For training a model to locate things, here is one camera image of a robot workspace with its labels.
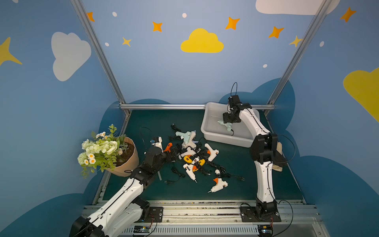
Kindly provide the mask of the light mint glue gun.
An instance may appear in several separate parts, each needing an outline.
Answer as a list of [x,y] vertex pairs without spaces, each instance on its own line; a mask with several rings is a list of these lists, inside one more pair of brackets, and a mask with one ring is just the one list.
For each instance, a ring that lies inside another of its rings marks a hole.
[[224,125],[227,128],[227,131],[232,132],[232,135],[234,135],[234,130],[232,129],[232,124],[230,122],[224,122],[223,120],[219,120],[218,123],[220,125]]

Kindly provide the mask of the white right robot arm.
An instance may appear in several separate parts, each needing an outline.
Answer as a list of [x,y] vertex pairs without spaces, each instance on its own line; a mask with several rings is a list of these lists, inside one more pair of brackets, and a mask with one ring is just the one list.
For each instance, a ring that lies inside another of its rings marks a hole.
[[277,202],[273,191],[272,167],[277,153],[277,135],[272,135],[253,112],[249,103],[242,103],[238,95],[228,98],[229,111],[223,113],[225,123],[243,122],[252,136],[250,155],[257,174],[257,196],[255,216],[258,220],[267,220],[277,213]]

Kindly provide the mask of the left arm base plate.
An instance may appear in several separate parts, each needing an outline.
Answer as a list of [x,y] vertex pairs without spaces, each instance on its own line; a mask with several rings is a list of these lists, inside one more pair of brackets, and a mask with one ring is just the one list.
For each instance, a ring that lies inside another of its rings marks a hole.
[[163,211],[164,208],[161,206],[148,207],[143,210],[141,218],[137,222],[150,223],[154,219],[154,223],[161,223]]

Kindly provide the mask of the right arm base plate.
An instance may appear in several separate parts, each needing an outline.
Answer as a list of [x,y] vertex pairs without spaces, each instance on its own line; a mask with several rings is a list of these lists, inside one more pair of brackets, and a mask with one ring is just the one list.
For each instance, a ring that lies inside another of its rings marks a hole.
[[256,206],[241,206],[240,215],[242,222],[281,222],[277,209],[272,212],[264,212],[258,210]]

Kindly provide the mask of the white glue gun orange trigger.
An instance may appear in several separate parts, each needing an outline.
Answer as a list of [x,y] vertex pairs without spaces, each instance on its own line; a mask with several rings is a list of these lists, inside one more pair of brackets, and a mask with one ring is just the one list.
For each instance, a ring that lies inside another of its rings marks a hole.
[[222,178],[215,178],[213,181],[216,183],[216,185],[213,186],[208,193],[218,192],[229,185],[228,182],[222,180]]

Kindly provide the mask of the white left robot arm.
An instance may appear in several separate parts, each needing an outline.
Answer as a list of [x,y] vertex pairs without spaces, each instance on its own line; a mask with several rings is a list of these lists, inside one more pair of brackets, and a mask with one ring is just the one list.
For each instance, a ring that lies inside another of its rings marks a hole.
[[153,183],[165,164],[176,161],[177,155],[173,148],[151,147],[120,190],[88,218],[79,217],[69,236],[117,237],[133,223],[146,219],[150,204],[139,196]]

